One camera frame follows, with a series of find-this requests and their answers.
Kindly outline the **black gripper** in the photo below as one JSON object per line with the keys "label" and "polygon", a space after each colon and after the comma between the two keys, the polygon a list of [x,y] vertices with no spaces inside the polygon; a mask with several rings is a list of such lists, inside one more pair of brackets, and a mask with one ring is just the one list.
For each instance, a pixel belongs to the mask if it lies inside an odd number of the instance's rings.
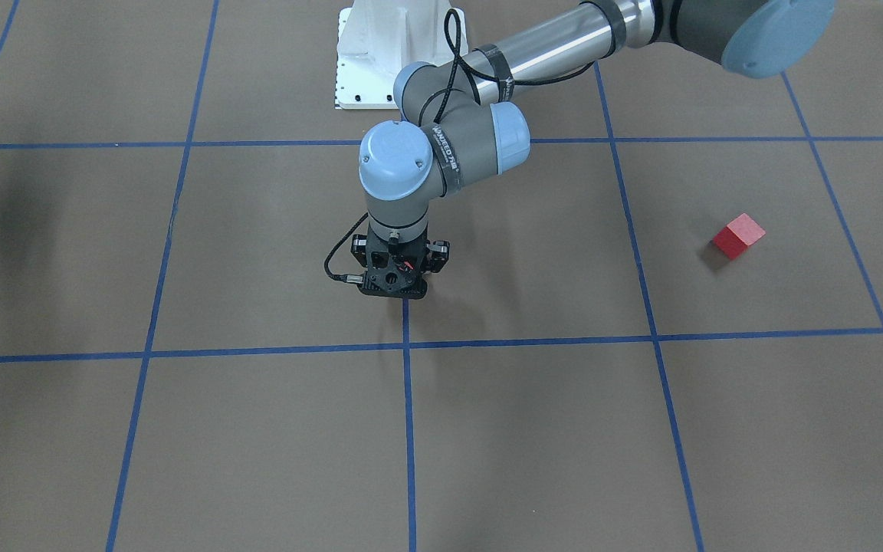
{"label": "black gripper", "polygon": [[378,235],[354,235],[351,255],[364,272],[351,276],[351,283],[366,296],[420,300],[428,292],[427,273],[440,272],[449,255],[448,241],[428,240],[423,233],[413,241],[389,242]]}

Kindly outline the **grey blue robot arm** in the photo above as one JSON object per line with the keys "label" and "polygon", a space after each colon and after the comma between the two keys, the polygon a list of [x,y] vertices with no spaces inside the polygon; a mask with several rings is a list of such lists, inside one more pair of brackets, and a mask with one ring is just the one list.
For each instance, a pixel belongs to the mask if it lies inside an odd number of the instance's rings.
{"label": "grey blue robot arm", "polygon": [[399,118],[372,126],[358,150],[366,211],[343,237],[361,270],[327,271],[366,296],[417,300],[444,269],[430,205],[511,171],[530,155],[519,95],[581,77],[625,49],[668,43],[747,78],[773,77],[822,38],[834,1],[583,1],[509,38],[467,48],[445,11],[441,63],[414,61],[392,84]]}

